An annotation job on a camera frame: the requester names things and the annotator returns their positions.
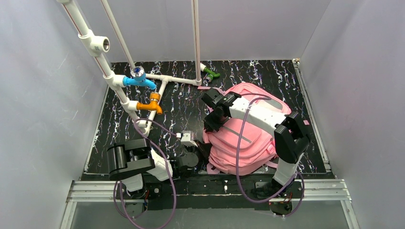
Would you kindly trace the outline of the pink student backpack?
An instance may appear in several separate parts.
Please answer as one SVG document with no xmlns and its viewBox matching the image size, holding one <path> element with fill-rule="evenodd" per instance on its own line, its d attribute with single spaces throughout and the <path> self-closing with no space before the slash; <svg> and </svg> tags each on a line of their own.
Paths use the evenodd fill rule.
<svg viewBox="0 0 405 229">
<path fill-rule="evenodd" d="M 204 87 L 203 94 L 211 88 Z M 214 89 L 223 95 L 234 92 L 249 101 L 255 99 L 255 104 L 267 107 L 275 112 L 284 114 L 292 113 L 285 102 L 251 83 L 240 83 L 226 91 L 217 88 Z M 212 144 L 208 164 L 209 173 L 212 173 L 213 170 L 216 169 L 223 173 L 235 175 L 237 134 L 239 133 L 241 122 L 242 121 L 238 119 L 232 120 L 230 123 L 225 124 L 224 130 L 217 134 L 211 132 L 207 133 L 203 130 L 203 142 Z M 261 131 L 250 123 L 246 123 L 240 144 L 240 175 L 251 174 L 262 165 L 269 165 L 270 167 L 276 168 L 277 165 L 273 163 L 273 159 L 278 158 L 278 155 L 275 153 L 272 144 L 274 144 L 274 141 L 271 140 L 271 135 L 265 131 Z"/>
</svg>

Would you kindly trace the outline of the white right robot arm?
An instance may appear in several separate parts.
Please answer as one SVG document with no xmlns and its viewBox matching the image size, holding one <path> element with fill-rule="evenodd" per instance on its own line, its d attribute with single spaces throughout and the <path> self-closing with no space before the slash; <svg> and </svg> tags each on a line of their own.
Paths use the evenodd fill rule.
<svg viewBox="0 0 405 229">
<path fill-rule="evenodd" d="M 276 172 L 268 188 L 270 200 L 290 186 L 299 174 L 298 164 L 310 144 L 307 128 L 298 113 L 284 114 L 275 112 L 267 107 L 255 104 L 255 99 L 249 101 L 234 92 L 221 94 L 214 88 L 202 96 L 202 101 L 212 109 L 204 118 L 204 130 L 209 133 L 219 133 L 225 129 L 225 124 L 232 120 L 241 120 L 235 152 L 235 175 L 241 193 L 246 198 L 240 181 L 240 144 L 246 123 L 256 126 L 261 131 L 271 135 L 274 141 L 272 147 L 278 155 Z"/>
</svg>

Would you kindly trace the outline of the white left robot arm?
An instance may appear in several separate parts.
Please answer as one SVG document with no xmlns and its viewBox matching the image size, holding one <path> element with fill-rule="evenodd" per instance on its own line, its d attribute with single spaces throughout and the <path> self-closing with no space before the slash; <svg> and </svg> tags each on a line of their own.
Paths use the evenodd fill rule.
<svg viewBox="0 0 405 229">
<path fill-rule="evenodd" d="M 147 139 L 114 143 L 107 148 L 108 178 L 121 181 L 130 192 L 136 192 L 145 187 L 142 177 L 145 173 L 161 182 L 168 180 L 169 176 L 191 176 L 196 167 L 208 162 L 211 145 L 195 141 L 184 146 L 187 152 L 165 160 Z"/>
</svg>

